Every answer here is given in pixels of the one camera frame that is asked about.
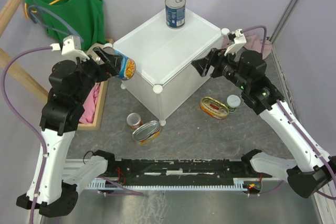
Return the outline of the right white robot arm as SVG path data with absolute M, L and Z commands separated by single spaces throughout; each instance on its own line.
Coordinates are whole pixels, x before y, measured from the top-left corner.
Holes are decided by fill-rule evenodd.
M 212 78 L 225 77 L 241 90 L 244 103 L 277 133 L 292 159 L 252 150 L 242 157 L 241 172 L 246 177 L 271 175 L 289 184 L 302 198 L 309 198 L 335 181 L 335 157 L 325 151 L 296 119 L 281 92 L 266 77 L 267 64 L 260 53 L 246 50 L 238 61 L 226 49 L 213 48 L 192 66 L 201 77 L 213 69 Z

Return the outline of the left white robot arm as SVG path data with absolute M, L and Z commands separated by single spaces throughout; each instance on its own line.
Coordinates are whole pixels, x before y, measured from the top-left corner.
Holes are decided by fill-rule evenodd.
M 53 66 L 49 76 L 51 89 L 41 112 L 41 131 L 37 134 L 41 148 L 34 178 L 27 193 L 16 201 L 17 206 L 38 209 L 40 215 L 48 218 L 70 214 L 78 196 L 95 178 L 110 177 L 116 171 L 114 154 L 98 150 L 71 176 L 62 178 L 68 149 L 90 91 L 95 84 L 118 76 L 125 67 L 125 59 L 114 55 L 111 47 L 94 47 L 93 52 L 101 64 L 92 56 L 86 60 L 63 60 Z

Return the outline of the tall blue label can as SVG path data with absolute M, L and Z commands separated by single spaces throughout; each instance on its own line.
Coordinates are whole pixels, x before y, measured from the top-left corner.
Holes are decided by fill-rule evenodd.
M 186 0 L 165 0 L 166 24 L 179 29 L 185 24 Z

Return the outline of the blue white label can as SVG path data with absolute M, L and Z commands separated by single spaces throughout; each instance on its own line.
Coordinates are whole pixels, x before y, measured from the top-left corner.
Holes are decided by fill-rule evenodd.
M 115 51 L 112 47 L 104 47 L 103 51 L 117 72 L 116 76 L 121 80 L 129 80 L 136 71 L 136 63 L 133 59 Z

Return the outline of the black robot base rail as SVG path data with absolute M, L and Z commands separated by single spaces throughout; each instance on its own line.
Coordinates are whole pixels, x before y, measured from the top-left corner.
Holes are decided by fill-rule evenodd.
M 105 173 L 121 177 L 126 186 L 219 186 L 235 178 L 259 178 L 248 164 L 228 159 L 148 160 L 122 159 Z

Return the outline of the white lid green jar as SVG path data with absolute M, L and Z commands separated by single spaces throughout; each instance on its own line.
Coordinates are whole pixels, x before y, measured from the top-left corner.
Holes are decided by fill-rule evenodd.
M 229 95 L 226 99 L 227 107 L 230 113 L 236 112 L 241 104 L 240 97 L 237 95 Z

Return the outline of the small pink label can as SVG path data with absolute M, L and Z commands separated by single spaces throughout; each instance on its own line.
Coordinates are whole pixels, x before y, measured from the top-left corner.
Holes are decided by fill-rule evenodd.
M 127 116 L 127 124 L 134 131 L 143 125 L 143 121 L 138 113 L 130 113 Z

